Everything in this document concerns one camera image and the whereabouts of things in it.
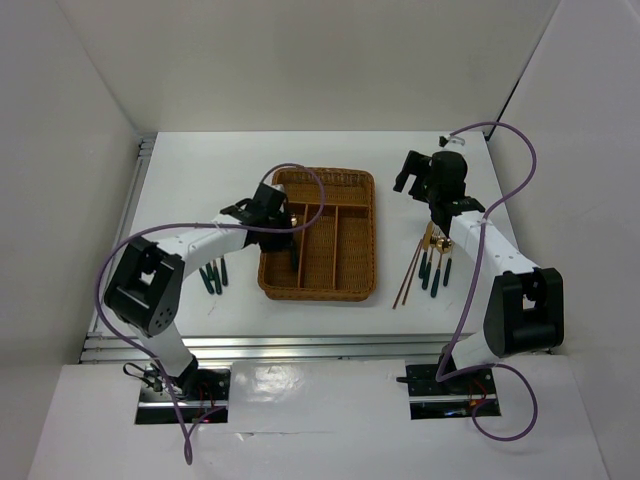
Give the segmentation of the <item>gold spoon green handle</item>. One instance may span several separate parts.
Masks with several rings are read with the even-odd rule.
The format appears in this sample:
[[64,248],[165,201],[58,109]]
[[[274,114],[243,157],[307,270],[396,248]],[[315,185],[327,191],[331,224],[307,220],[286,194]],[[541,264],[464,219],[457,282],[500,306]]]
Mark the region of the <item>gold spoon green handle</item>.
[[[291,219],[291,227],[295,228],[297,226],[298,223],[298,217],[294,214],[291,213],[290,214],[290,219]],[[292,271],[297,274],[298,270],[299,270],[299,235],[297,232],[294,232],[292,234],[292,238],[291,238],[291,242],[289,245],[289,252],[290,252],[290,262],[291,262],[291,269]]]
[[444,257],[451,252],[452,241],[447,238],[439,239],[436,242],[436,250],[439,254],[436,271],[434,274],[433,282],[431,285],[430,296],[435,298],[438,294],[439,286],[441,283],[441,276],[443,272]]

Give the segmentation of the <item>gold knife green handle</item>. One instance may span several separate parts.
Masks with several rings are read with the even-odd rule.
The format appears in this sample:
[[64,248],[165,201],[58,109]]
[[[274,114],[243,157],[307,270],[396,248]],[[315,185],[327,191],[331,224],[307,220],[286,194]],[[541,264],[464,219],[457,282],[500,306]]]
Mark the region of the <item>gold knife green handle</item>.
[[423,242],[422,242],[422,257],[420,260],[419,274],[418,274],[420,279],[423,279],[425,277],[426,265],[428,260],[428,252],[431,244],[432,234],[433,234],[433,222],[430,221],[427,224],[425,234],[423,237]]
[[203,268],[200,268],[199,269],[199,274],[200,274],[200,277],[202,279],[202,282],[203,282],[207,292],[210,295],[214,295],[215,294],[215,289],[214,289],[214,286],[211,283],[211,280],[209,279],[209,277],[207,275],[207,272]]

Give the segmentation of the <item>small spoon green handle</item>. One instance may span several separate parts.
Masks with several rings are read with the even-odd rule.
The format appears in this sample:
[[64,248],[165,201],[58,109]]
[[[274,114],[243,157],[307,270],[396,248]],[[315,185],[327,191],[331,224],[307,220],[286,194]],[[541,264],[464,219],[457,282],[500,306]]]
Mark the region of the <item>small spoon green handle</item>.
[[452,268],[452,248],[447,252],[447,260],[444,269],[444,276],[442,280],[443,287],[447,287],[449,285],[450,273]]

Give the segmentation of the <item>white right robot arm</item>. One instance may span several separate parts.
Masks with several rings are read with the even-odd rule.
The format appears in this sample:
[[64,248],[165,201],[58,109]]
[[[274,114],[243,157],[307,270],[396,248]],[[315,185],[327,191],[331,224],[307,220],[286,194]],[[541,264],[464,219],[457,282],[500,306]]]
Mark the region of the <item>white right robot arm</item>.
[[481,329],[467,338],[455,333],[438,362],[435,379],[460,391],[471,374],[500,366],[502,359],[559,346],[564,341],[564,286],[555,268],[541,268],[522,255],[493,225],[490,209],[466,193],[468,165],[459,152],[407,154],[394,189],[428,205],[431,230],[474,258],[471,284],[491,281]]

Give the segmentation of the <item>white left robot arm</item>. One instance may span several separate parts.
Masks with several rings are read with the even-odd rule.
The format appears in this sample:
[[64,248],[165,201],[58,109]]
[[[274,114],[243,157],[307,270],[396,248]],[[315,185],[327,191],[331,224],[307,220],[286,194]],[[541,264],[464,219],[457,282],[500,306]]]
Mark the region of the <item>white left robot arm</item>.
[[162,386],[176,399],[193,395],[204,378],[175,325],[186,278],[211,261],[253,244],[264,252],[293,249],[293,226],[281,185],[259,184],[253,197],[222,209],[209,228],[127,245],[106,289],[106,306],[162,363]]

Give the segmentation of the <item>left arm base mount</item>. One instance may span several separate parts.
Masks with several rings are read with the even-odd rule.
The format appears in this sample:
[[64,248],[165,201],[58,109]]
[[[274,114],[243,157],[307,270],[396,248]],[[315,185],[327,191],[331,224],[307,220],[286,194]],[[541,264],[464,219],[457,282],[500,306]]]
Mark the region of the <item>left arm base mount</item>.
[[[166,382],[158,368],[151,364],[145,368],[131,362],[123,365],[123,373],[140,382],[135,423],[137,425],[177,424]],[[186,424],[228,422],[231,371],[229,369],[205,370],[189,391],[174,388],[174,395]]]

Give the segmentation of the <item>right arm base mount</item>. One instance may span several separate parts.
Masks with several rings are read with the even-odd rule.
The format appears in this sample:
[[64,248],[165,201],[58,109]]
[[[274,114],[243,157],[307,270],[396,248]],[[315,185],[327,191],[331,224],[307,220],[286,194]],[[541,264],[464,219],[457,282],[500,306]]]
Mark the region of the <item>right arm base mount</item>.
[[407,387],[412,420],[455,419],[501,415],[497,389],[489,369],[436,381],[436,364],[407,365],[396,382]]

